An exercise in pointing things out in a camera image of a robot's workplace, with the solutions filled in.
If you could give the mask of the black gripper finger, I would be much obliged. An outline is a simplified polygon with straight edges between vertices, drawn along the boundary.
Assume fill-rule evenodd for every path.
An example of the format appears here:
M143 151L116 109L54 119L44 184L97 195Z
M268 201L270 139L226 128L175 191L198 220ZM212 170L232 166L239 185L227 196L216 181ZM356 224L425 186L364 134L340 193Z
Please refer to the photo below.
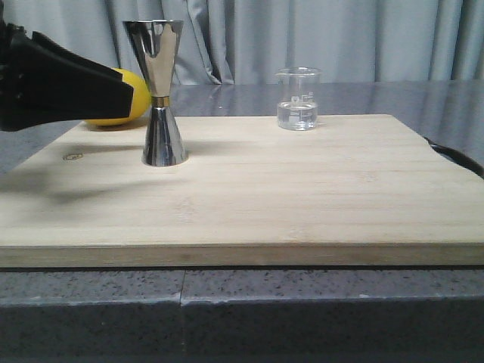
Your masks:
M112 77L119 81L122 80L123 76L120 72L106 67L102 64L96 63L93 60L89 60L87 58L81 57L68 49L60 46L52 39L48 38L45 34L41 32L34 31L32 40L37 44L40 45L43 49L50 51L54 56L59 58L62 61L67 61L72 65L76 65L79 67L83 67L87 70L95 71L100 73L103 76Z
M1 44L1 129L127 117L133 87L60 60L32 39Z

